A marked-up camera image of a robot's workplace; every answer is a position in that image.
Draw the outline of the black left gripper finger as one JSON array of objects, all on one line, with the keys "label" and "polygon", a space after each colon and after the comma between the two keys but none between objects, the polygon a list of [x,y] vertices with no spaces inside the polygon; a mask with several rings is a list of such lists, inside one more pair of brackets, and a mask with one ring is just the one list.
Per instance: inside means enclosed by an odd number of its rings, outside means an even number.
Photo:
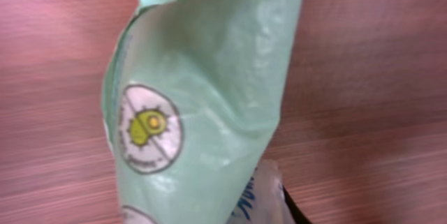
[{"label": "black left gripper finger", "polygon": [[284,200],[291,213],[295,224],[312,224],[312,222],[301,212],[293,198],[289,195],[285,187],[283,187]]}]

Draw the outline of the mint green wipes pack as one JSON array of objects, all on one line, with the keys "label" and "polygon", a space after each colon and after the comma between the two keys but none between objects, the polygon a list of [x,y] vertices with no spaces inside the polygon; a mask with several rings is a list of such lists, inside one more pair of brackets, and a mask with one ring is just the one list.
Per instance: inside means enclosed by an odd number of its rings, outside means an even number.
[{"label": "mint green wipes pack", "polygon": [[101,99],[124,223],[294,223],[262,155],[301,3],[138,0]]}]

